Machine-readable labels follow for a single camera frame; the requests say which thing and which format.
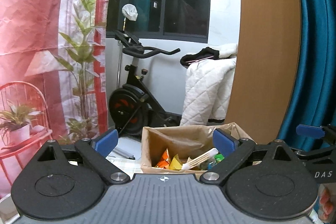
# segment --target white flower pot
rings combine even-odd
[[[19,144],[30,138],[30,125],[26,125],[9,133],[10,143]]]

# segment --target exercise bike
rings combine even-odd
[[[142,76],[137,75],[137,63],[139,59],[149,58],[160,53],[173,55],[181,50],[177,48],[167,52],[155,47],[144,47],[136,36],[127,31],[115,31],[115,39],[124,46],[122,53],[133,57],[132,64],[125,66],[125,71],[128,71],[126,84],[122,88],[116,89],[109,100],[110,114],[119,135],[127,133],[140,136],[142,128],[145,126],[178,126],[181,117],[163,109],[143,83],[143,78],[148,71],[142,69]]]

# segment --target silver bolt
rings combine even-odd
[[[122,172],[113,173],[110,178],[115,181],[123,181],[127,178],[127,175]]]
[[[219,175],[217,173],[214,173],[214,172],[206,172],[206,173],[204,173],[203,178],[206,179],[206,180],[218,180]]]

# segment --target brown paper bag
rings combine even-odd
[[[181,126],[166,128],[144,127],[142,130],[141,170],[147,174],[195,174],[199,177],[205,171],[167,170],[153,167],[168,148],[171,157],[196,158],[213,148],[212,132],[220,128],[234,138],[250,138],[235,122],[221,126]]]

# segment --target exercise bike handlebar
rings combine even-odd
[[[132,46],[132,47],[125,47],[125,48],[123,48],[123,53],[127,54],[127,55],[130,55],[130,56],[133,56],[135,58],[145,59],[145,58],[149,58],[149,57],[152,57],[152,56],[160,54],[160,53],[166,54],[166,55],[172,55],[172,54],[176,54],[176,53],[178,53],[178,52],[181,51],[181,49],[179,49],[179,48],[174,49],[171,52],[168,52],[168,51],[164,51],[164,50],[162,50],[160,48],[143,47],[143,46],[142,46],[142,49],[145,50],[145,51],[149,50],[151,52],[140,53],[139,52],[139,48],[137,46]]]

